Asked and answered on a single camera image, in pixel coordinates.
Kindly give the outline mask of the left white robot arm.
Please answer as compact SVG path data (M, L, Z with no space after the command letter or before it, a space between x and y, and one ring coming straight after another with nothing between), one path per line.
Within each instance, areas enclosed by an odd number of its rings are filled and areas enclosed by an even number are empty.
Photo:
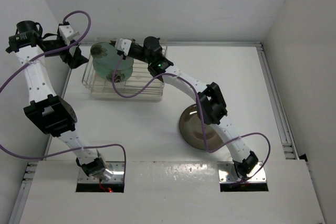
M79 47L69 46L79 37L68 22L58 26L56 39L47 40L40 23L24 20L16 25L16 33L9 37L8 53L13 52L21 66L25 66L24 75L29 92L29 105L24 113L30 121L43 133L49 134L64 142L76 155L76 163L88 177L108 180L112 173L108 170L102 155L97 149L89 149L76 129L77 116L69 103L54 91L45 67L45 58L33 58L43 52L51 52L51 56L59 56L63 62L74 69L88 62L81 54Z

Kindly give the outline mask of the large teal flower plate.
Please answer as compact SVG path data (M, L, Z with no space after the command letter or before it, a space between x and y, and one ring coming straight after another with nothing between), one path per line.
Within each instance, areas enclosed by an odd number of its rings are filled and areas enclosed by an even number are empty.
M98 42L92 45L90 54L95 63L108 68L114 67L119 61L117 50L107 41Z

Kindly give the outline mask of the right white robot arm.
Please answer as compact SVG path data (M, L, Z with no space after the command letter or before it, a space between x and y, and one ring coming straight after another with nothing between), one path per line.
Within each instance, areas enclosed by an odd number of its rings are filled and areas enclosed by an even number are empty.
M123 58L131 57L147 63L152 77L172 85L196 102L202 132L208 125L218 134L222 145L227 146L231 154L236 172L242 180L247 180L258 163L258 157L232 126L219 85L214 82L205 84L181 71L163 54L159 38L146 37L141 46L132 40L119 39L115 47Z

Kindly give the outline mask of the dark brown glazed plate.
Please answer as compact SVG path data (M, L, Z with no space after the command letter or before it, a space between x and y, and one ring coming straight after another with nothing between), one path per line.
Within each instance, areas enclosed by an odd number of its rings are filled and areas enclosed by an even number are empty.
M206 150L201 121L197 115L197 105L188 106L180 116L179 131L186 143L198 150ZM224 142L209 125L205 125L205 135L209 150L218 149Z

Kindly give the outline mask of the small teal flower plate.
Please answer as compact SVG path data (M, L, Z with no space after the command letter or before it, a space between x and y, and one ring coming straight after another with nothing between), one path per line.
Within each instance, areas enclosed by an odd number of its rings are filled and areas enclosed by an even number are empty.
M113 73L114 82L120 83L128 80L133 73L134 60L130 57L120 60L119 56L105 56L93 59L93 67L96 74L103 80L112 81Z

